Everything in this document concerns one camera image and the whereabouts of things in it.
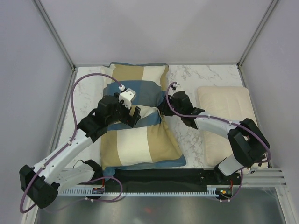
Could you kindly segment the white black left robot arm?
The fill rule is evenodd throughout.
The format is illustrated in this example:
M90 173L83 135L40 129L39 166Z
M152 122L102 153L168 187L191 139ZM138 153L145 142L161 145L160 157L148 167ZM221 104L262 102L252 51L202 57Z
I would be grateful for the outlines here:
M134 98L135 93L130 90L104 96L97 108L75 124L74 134L66 143L34 166L24 165L19 171L23 197L29 197L35 206L44 209L56 199L67 183L71 186L88 181L92 184L99 183L102 172L98 170L100 167L94 161L84 162L66 177L58 175L75 156L107 133L110 125L117 122L130 127L136 125L141 116L139 107L130 115Z

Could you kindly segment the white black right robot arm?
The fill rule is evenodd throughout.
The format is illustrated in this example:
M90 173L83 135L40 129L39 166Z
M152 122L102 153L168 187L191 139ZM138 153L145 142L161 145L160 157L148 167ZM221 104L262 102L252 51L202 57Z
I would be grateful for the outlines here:
M225 184L240 169L267 167L270 145L256 124L246 88L200 87L197 102L193 106L184 91L177 91L166 95L159 109L203 133L206 161L217 183Z

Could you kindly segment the blue beige checkered pillowcase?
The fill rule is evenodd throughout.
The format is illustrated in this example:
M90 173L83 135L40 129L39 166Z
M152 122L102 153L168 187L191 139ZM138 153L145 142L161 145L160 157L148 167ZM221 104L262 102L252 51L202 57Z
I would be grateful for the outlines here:
M136 98L132 109L141 109L141 118L135 127L118 122L109 126L101 137L100 160L104 176L115 175L118 168L142 170L186 165L177 140L158 110L165 97L169 66L164 63L110 63L100 71L134 90Z

